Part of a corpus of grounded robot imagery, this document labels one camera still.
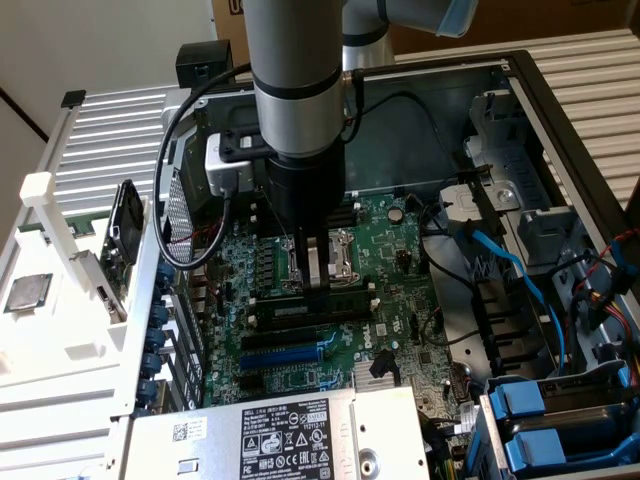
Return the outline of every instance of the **robotic arm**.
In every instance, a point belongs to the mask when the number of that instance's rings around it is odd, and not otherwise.
[[[392,63],[389,22],[460,36],[476,4],[244,0],[260,130],[278,154],[267,164],[271,200],[296,227],[306,289],[329,286],[325,222],[345,193],[343,69]]]

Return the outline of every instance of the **cardboard box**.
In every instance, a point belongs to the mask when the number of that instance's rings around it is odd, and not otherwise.
[[[212,2],[218,38],[231,41],[235,65],[248,62],[242,0]],[[630,26],[637,6],[637,0],[479,0],[471,28],[462,38],[435,37],[394,25],[391,39],[394,52],[402,54],[615,30]]]

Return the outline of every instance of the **power supply label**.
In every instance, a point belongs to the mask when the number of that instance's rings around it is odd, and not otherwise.
[[[331,480],[329,400],[242,411],[241,480]]]

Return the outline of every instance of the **white wall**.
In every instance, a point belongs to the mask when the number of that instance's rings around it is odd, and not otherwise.
[[[50,133],[69,90],[176,83],[180,45],[214,39],[211,16],[210,0],[0,0],[0,85]],[[44,145],[0,103],[1,246]]]

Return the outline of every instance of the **motherboard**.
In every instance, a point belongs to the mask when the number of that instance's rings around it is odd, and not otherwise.
[[[448,348],[423,338],[437,301],[420,266],[417,212],[407,212],[405,199],[392,194],[351,200],[353,226],[330,231],[333,303],[326,308],[345,321],[260,331],[269,314],[292,310],[291,303],[278,302],[295,301],[297,271],[285,228],[265,237],[255,217],[236,221],[221,254],[194,272],[192,299],[207,348],[204,407],[357,387],[356,372],[386,351],[393,353],[400,383],[413,387],[419,409],[429,417],[457,414]]]

